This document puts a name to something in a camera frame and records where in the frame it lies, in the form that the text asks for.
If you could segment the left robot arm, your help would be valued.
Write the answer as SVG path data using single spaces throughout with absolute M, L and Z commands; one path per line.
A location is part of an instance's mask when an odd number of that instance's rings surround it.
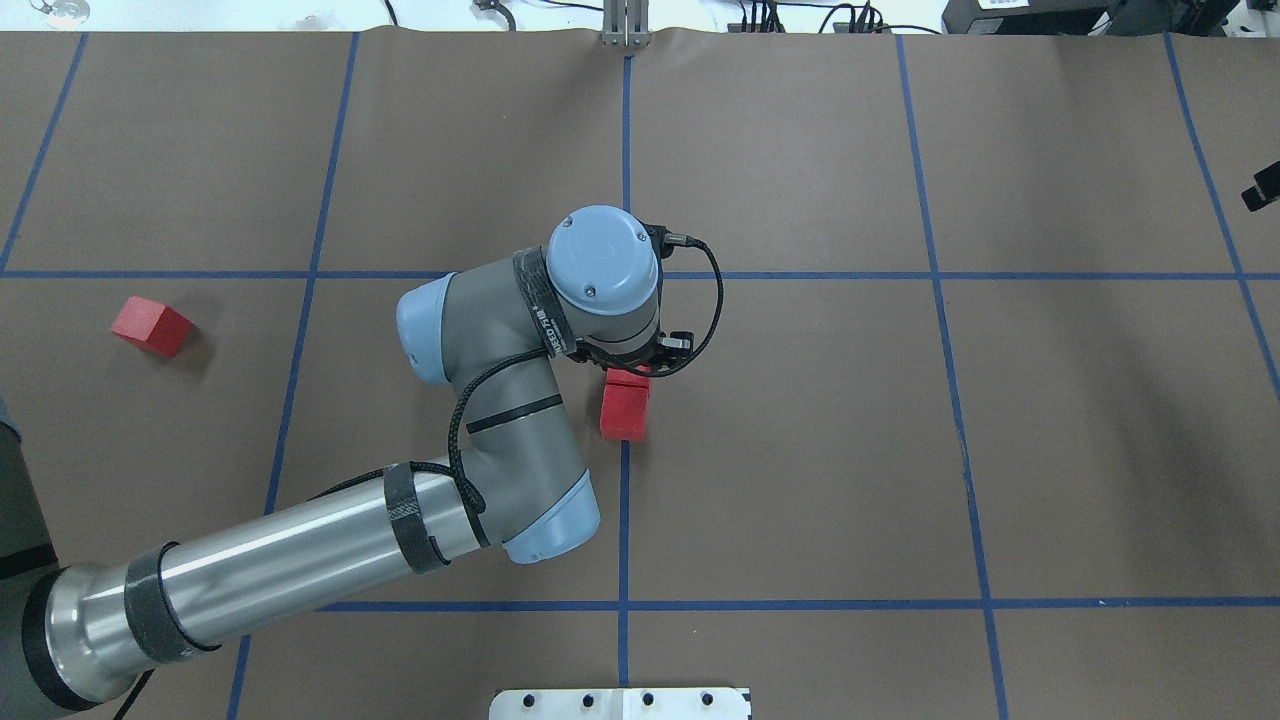
M 3 716 L 90 711 L 146 673 L 479 550 L 531 564 L 590 539 L 600 511 L 553 364 L 636 375 L 680 366 L 687 337 L 660 323 L 677 247 L 707 250 L 591 205 L 532 247 L 407 291 L 399 351 L 448 400 L 426 456 L 118 564 L 58 559 L 20 432 L 4 418 Z

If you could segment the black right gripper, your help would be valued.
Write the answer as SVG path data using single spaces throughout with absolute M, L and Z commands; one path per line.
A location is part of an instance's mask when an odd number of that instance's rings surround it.
M 1251 213 L 1275 204 L 1280 195 L 1280 161 L 1274 161 L 1253 174 L 1252 184 L 1240 192 L 1242 202 Z

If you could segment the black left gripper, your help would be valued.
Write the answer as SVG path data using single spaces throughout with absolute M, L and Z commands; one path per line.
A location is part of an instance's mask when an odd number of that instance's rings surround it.
M 671 369 L 671 355 L 660 343 L 662 334 L 652 334 L 631 348 L 622 343 L 605 343 L 602 340 L 584 337 L 570 354 L 570 360 L 580 364 L 594 364 L 602 369 L 621 369 L 626 372 L 653 373 Z

